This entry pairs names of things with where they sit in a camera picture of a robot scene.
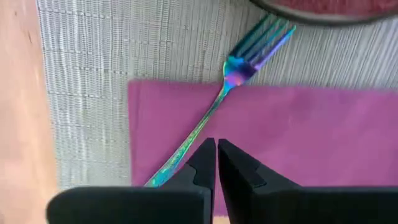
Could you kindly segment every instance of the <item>fork tines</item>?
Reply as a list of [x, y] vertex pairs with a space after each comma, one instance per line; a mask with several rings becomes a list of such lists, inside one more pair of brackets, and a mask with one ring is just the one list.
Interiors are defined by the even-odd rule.
[[243, 58], [259, 70], [290, 38], [296, 29], [289, 22], [268, 14], [235, 46], [230, 55]]

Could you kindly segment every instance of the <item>gray placemat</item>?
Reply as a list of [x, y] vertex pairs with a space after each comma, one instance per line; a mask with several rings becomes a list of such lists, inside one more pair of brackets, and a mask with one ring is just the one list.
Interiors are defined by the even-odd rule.
[[[221, 80], [264, 11], [246, 0], [38, 0], [58, 183], [130, 183], [127, 81]], [[298, 25], [252, 84], [398, 87], [398, 19]]]

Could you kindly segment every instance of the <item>rainbow fork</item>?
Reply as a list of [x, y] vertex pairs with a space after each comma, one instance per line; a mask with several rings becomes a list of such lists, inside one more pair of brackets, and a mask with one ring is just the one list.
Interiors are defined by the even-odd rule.
[[195, 129], [167, 162], [148, 180], [146, 187], [158, 187], [168, 181], [177, 170], [178, 164], [189, 150], [192, 142], [205, 126], [210, 116], [218, 108], [225, 96], [233, 88], [247, 82], [258, 70], [287, 42], [296, 26], [289, 26], [271, 14], [262, 18], [235, 46], [224, 63], [223, 87], [210, 109], [199, 121]]

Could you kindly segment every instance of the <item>black plastic object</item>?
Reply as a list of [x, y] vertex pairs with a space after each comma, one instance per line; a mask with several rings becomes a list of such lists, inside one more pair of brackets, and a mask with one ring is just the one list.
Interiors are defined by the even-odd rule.
[[225, 139], [218, 153], [231, 224], [398, 223], [396, 187], [301, 187]]
[[332, 19], [330, 16], [317, 16], [310, 12], [296, 12], [295, 10], [286, 10], [283, 7], [278, 7], [272, 4], [270, 0], [250, 0], [256, 6], [271, 12], [277, 16], [284, 17], [291, 21], [300, 22], [309, 25], [319, 26], [353, 26], [360, 24], [368, 24], [376, 22], [381, 19], [387, 19], [389, 17], [395, 17], [398, 15], [398, 11], [389, 11], [382, 14], [366, 16], [366, 17], [343, 17], [341, 19]]
[[161, 188], [79, 187], [47, 207], [50, 224], [211, 224], [216, 144], [207, 139]]

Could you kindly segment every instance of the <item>bowl rim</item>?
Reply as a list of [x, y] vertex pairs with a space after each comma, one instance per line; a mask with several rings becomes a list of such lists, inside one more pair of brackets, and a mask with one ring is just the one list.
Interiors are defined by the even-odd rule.
[[380, 15], [371, 16], [371, 17], [359, 17], [349, 19], [338, 19], [337, 17], [333, 18], [332, 15], [329, 15], [329, 19], [318, 18], [314, 19], [313, 17], [303, 16], [305, 14], [311, 14], [310, 12], [301, 12], [300, 14], [295, 13], [293, 9], [289, 9], [284, 6], [276, 6], [275, 4], [269, 4], [262, 0], [250, 0], [257, 7], [260, 7], [268, 12], [271, 12], [277, 16], [284, 17], [290, 21], [299, 22], [302, 24], [315, 25], [315, 26], [329, 26], [329, 27], [338, 27], [338, 26], [354, 26], [354, 25], [363, 25], [370, 24], [372, 22], [380, 21], [382, 19], [388, 19], [395, 16], [398, 16], [398, 10], [394, 10], [391, 12], [385, 12]]

